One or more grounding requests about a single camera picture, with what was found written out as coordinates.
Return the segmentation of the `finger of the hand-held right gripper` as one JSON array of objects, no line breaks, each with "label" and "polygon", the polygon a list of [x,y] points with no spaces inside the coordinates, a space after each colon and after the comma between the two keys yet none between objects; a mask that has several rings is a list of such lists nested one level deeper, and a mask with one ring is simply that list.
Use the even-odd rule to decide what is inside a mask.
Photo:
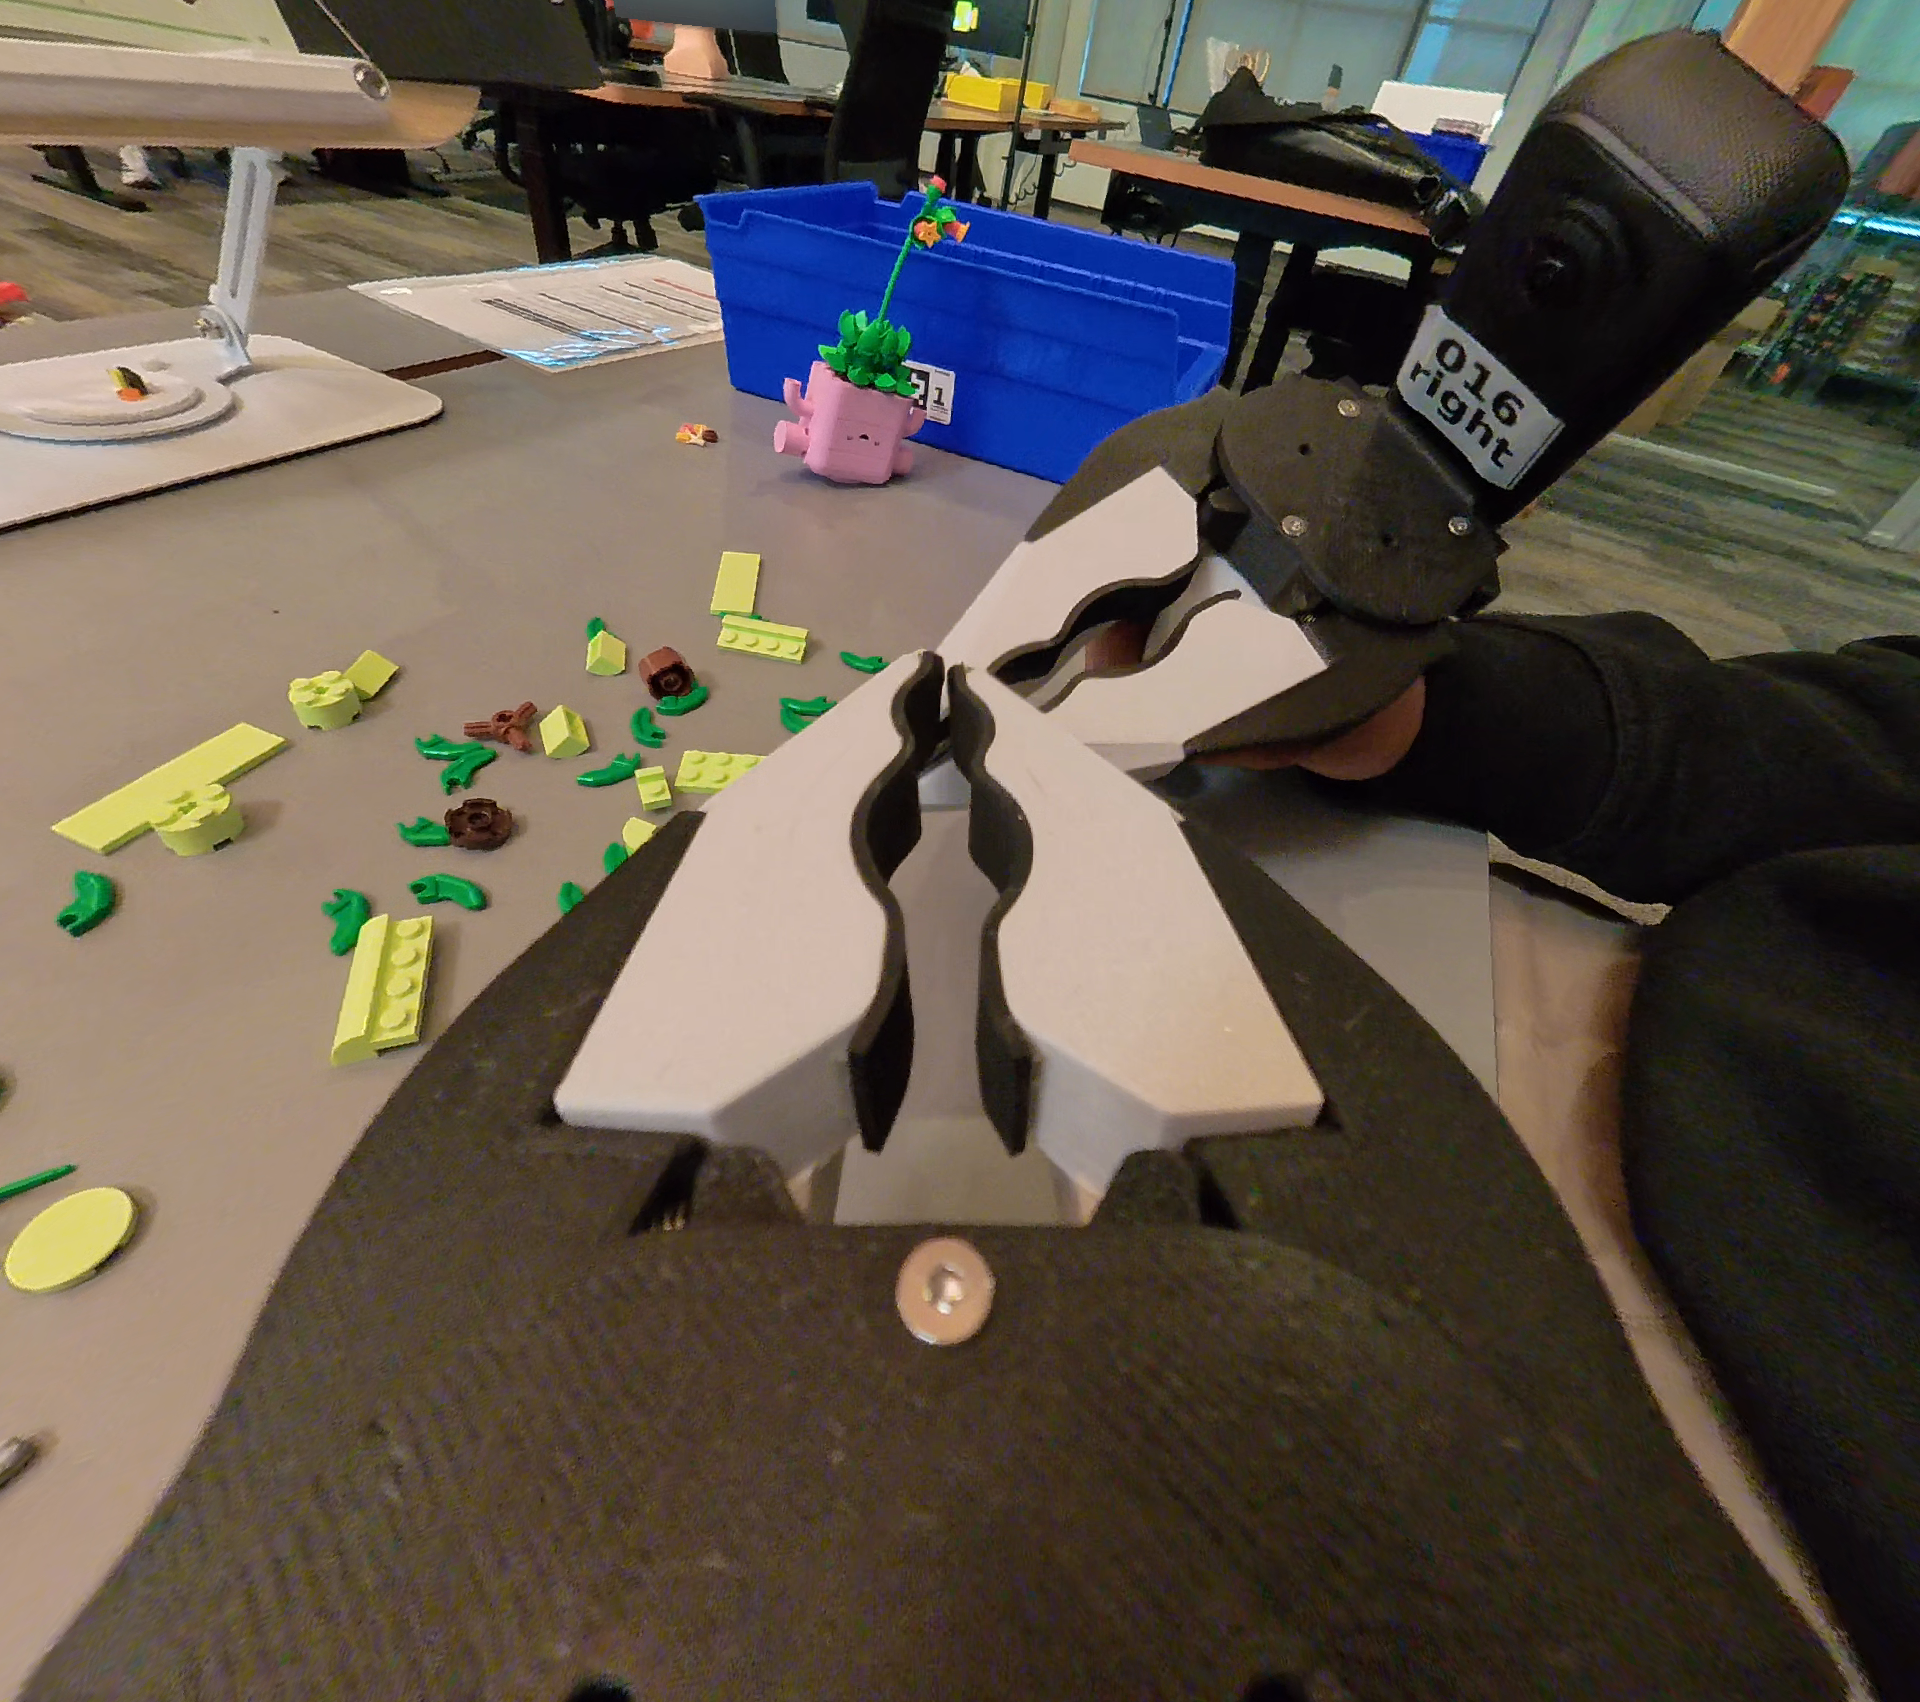
[{"label": "finger of the hand-held right gripper", "polygon": [[1071,638],[1048,677],[1020,695],[1142,782],[1217,750],[1214,731],[1328,668],[1302,625],[1272,613],[1227,560],[1197,562],[1151,622],[1141,663],[1096,664],[1093,643],[1093,634]]},{"label": "finger of the hand-held right gripper", "polygon": [[1212,519],[1164,469],[1020,541],[937,643],[949,666],[1008,687],[1051,682],[1087,631],[1152,625],[1219,559]]}]

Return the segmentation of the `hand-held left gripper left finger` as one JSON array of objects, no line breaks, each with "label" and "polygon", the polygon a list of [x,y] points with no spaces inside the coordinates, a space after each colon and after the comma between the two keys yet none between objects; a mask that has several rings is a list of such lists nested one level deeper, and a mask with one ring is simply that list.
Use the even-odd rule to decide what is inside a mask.
[{"label": "hand-held left gripper left finger", "polygon": [[902,657],[644,851],[667,885],[555,1092],[562,1120],[756,1148],[787,1177],[886,1145],[914,1051],[890,880],[943,709],[943,659]]}]

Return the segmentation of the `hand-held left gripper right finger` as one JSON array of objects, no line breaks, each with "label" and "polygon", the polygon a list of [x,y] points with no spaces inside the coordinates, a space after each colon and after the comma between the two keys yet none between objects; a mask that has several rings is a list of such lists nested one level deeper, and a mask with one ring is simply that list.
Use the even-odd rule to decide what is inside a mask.
[{"label": "hand-held left gripper right finger", "polygon": [[1324,1092],[1181,818],[980,670],[950,668],[949,709],[997,892],[976,1077],[1006,1151],[1113,1177],[1132,1155],[1316,1125]]}]

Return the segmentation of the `person's right forearm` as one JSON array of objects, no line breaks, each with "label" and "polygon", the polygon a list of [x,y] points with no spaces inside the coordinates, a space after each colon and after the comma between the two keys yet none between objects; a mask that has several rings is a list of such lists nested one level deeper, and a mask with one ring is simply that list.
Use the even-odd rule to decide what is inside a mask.
[{"label": "person's right forearm", "polygon": [[1477,617],[1378,792],[1636,904],[1768,875],[1914,916],[1918,643],[1711,659],[1648,613]]}]

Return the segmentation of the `person's right hand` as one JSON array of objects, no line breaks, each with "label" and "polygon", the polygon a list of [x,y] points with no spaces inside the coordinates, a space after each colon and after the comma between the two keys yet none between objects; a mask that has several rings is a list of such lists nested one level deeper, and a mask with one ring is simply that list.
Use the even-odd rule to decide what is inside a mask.
[{"label": "person's right hand", "polygon": [[1360,782],[1391,774],[1421,738],[1429,709],[1429,682],[1419,677],[1388,706],[1337,735],[1298,745],[1272,745],[1199,754],[1206,769],[1282,773]]}]

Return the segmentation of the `blue plastic bin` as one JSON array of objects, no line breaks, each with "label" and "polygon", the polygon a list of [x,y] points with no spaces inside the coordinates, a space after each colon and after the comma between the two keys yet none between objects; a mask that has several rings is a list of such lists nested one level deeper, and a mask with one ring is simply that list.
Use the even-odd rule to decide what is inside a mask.
[{"label": "blue plastic bin", "polygon": [[[781,400],[845,313],[881,315],[923,196],[845,181],[699,204],[732,387]],[[971,232],[909,261],[888,310],[943,391],[919,443],[1060,484],[1127,422],[1219,383],[1228,261],[991,206],[957,212]]]}]

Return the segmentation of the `pink toy flower pot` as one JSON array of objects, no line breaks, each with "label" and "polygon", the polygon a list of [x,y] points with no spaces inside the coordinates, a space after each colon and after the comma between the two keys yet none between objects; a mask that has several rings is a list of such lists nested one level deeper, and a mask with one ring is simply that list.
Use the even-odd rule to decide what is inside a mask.
[{"label": "pink toy flower pot", "polygon": [[917,373],[906,358],[910,330],[892,319],[901,275],[912,255],[963,243],[971,224],[949,202],[949,184],[933,177],[894,258],[874,316],[845,310],[835,341],[818,348],[807,383],[784,383],[787,419],[775,448],[841,486],[884,486],[912,465],[909,440],[928,419]]}]

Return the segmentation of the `black bag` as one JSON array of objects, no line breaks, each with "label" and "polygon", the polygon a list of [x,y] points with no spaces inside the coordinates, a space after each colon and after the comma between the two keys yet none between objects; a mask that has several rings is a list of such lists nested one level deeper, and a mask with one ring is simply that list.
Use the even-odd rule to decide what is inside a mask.
[{"label": "black bag", "polygon": [[1362,109],[1276,103],[1248,69],[1209,99],[1194,131],[1219,170],[1416,214],[1436,243],[1485,200],[1412,134]]}]

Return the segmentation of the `scattered lime toy bricks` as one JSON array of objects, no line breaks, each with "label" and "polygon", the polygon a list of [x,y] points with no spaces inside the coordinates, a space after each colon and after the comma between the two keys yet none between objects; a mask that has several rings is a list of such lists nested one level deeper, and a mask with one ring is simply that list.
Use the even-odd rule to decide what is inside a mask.
[{"label": "scattered lime toy bricks", "polygon": [[[759,619],[766,620],[766,617],[756,611],[761,569],[763,569],[763,556],[756,553],[729,551],[722,554],[716,569],[716,579],[714,579],[712,598],[711,598],[711,614],[716,620],[716,643],[719,643],[719,622],[729,614],[756,614]],[[386,659],[381,653],[375,653],[375,654],[378,654],[388,664],[392,664],[399,675],[399,666],[392,659]],[[309,677],[298,677],[298,681],[309,681],[312,677],[327,675],[327,672],[348,672],[354,666],[354,663],[362,657],[364,654],[357,657],[353,664],[348,664],[347,668],[327,668]],[[388,689],[388,685],[397,681],[397,675],[384,685],[384,689],[381,689],[375,695],[375,699],[371,699],[362,706],[360,715],[341,721],[330,729],[317,729],[317,723],[312,718],[309,717],[303,718],[291,702],[291,687],[289,687],[289,704],[291,704],[293,717],[297,718],[303,731],[312,731],[312,733],[344,731],[366,715],[368,706],[373,706],[373,702]],[[263,731],[271,736],[280,738],[282,749],[277,754],[280,754],[289,746],[289,740],[284,736],[278,736],[277,733],[265,731],[248,723],[240,723],[240,726]],[[151,833],[143,833],[134,841],[122,842],[121,828],[116,826],[116,821],[122,816],[122,804],[116,803],[116,795],[133,784],[139,788],[143,797],[146,797],[148,784],[158,771],[172,769],[179,763],[179,759],[201,750],[203,746],[211,745],[214,738],[222,736],[229,731],[222,731],[221,735],[204,740],[203,745],[172,756],[170,760],[158,764],[156,769],[110,790],[106,797],[94,803],[87,803],[81,811],[56,821],[54,833],[65,842],[99,858],[104,858],[144,837],[155,839],[167,851],[187,861],[195,861],[195,858],[203,858],[218,853],[218,851],[204,851],[195,854],[179,853]],[[675,779],[681,771],[683,760],[673,773],[668,773],[665,763],[649,759],[651,752],[660,752],[660,750],[644,750],[643,754],[651,764],[659,764],[665,771],[667,779]],[[251,774],[265,763],[272,760],[277,754],[248,769],[247,773],[230,779],[230,804],[232,804],[232,811],[243,818],[243,830],[239,839],[244,833],[244,815],[235,803],[232,784],[236,779]],[[633,782],[622,782],[614,786],[624,786],[624,784],[633,788],[639,806],[643,806]],[[603,858],[604,868],[609,873],[617,873],[626,861],[637,857],[637,853],[643,851],[659,835],[660,828],[652,823],[652,816],[660,816],[660,815],[665,815],[665,811],[649,813],[649,815],[641,811],[639,816],[622,825],[622,833],[618,841],[614,841],[609,847]],[[437,930],[434,916],[431,914],[397,916],[392,913],[378,913],[373,906],[373,899],[368,895],[351,886],[335,888],[330,896],[325,901],[323,913],[330,927],[328,929],[330,955],[341,960],[348,960],[348,974],[347,974],[342,1004],[341,1004],[335,1036],[330,1043],[332,1067],[353,1067],[353,1065],[368,1063],[386,1053],[408,1048],[421,1043],[421,1028],[427,1013],[428,983],[431,983],[431,971],[434,960],[434,930]]]}]

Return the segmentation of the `brown wooden desk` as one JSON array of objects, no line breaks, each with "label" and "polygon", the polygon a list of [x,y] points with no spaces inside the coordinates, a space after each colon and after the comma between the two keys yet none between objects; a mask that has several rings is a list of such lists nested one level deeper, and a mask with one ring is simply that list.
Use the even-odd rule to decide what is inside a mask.
[{"label": "brown wooden desk", "polygon": [[1314,270],[1328,251],[1395,255],[1421,313],[1442,252],[1414,214],[1369,198],[1209,166],[1189,154],[1082,140],[1069,154],[1129,179],[1185,227],[1233,232],[1233,313],[1224,388],[1259,391],[1282,368],[1284,347],[1307,324]]}]

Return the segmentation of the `black office chair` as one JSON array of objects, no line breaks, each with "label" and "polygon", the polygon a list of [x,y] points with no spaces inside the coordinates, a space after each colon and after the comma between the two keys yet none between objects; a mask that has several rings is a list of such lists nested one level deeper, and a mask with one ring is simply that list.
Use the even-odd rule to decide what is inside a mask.
[{"label": "black office chair", "polygon": [[899,202],[920,186],[920,146],[957,0],[864,0],[825,150],[828,184],[871,182]]}]

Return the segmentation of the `paper sheet in clear sleeve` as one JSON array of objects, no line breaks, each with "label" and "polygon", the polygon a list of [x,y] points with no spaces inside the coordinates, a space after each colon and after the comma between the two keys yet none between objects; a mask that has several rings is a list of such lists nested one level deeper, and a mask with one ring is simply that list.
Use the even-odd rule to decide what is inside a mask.
[{"label": "paper sheet in clear sleeve", "polygon": [[381,279],[354,291],[545,373],[725,342],[714,277],[660,255]]}]

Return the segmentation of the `scattered green leaf toy pieces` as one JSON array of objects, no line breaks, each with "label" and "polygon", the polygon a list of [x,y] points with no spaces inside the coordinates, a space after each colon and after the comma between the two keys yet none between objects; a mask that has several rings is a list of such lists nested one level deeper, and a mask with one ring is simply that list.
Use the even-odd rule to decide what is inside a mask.
[{"label": "scattered green leaf toy pieces", "polygon": [[[776,625],[755,613],[729,613],[719,620],[719,646],[732,654],[756,654],[787,664],[800,664],[807,654],[809,633],[798,626]],[[397,677],[397,666],[375,653],[362,653],[347,670],[327,670],[291,685],[291,702],[298,717],[312,718],[319,731],[330,731],[359,717],[375,695]],[[732,780],[756,764],[756,754],[686,750],[675,777],[649,763],[646,750],[667,745],[662,721],[681,721],[708,704],[711,689],[701,682],[684,701],[639,706],[631,718],[631,736],[637,752],[613,754],[598,769],[580,771],[579,786],[603,788],[633,782],[644,815],[667,813],[676,795],[708,795],[725,790]],[[570,706],[540,711],[538,742],[552,760],[573,760],[591,749],[585,718]],[[170,851],[187,857],[229,849],[243,830],[243,816],[230,803],[230,779],[243,777],[282,749],[282,740],[239,724],[213,738],[201,750],[183,754],[174,766],[161,769],[143,797],[128,784],[115,795],[121,818],[115,823],[118,841],[131,842],[143,833],[155,835]],[[468,740],[465,735],[419,736],[415,750],[422,760],[439,766],[444,795],[468,792],[472,779],[493,764],[500,746]],[[397,837],[416,849],[455,849],[442,816],[421,815],[397,826]],[[81,868],[71,879],[71,899],[56,913],[62,935],[82,939],[108,922],[118,910],[122,892],[116,880],[94,868]]]}]

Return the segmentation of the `person's black jacket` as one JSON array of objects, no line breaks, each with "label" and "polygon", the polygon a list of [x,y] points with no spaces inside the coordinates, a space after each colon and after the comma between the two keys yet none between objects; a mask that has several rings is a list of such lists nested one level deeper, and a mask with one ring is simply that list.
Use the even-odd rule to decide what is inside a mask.
[{"label": "person's black jacket", "polygon": [[1918,1694],[1918,861],[1810,851],[1645,943],[1636,1234],[1882,1699]]}]

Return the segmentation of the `white book stand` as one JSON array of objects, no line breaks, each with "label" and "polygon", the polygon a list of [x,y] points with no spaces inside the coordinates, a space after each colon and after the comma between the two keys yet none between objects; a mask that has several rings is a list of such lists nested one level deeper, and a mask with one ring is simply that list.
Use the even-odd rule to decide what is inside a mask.
[{"label": "white book stand", "polygon": [[[2,370],[2,527],[116,505],[441,416],[439,399],[277,335],[254,300],[291,148],[428,150],[465,131],[472,84],[392,82],[371,61],[179,53],[7,36],[5,143],[176,139],[229,148],[218,270],[193,337]],[[110,368],[151,387],[116,400]]]}]

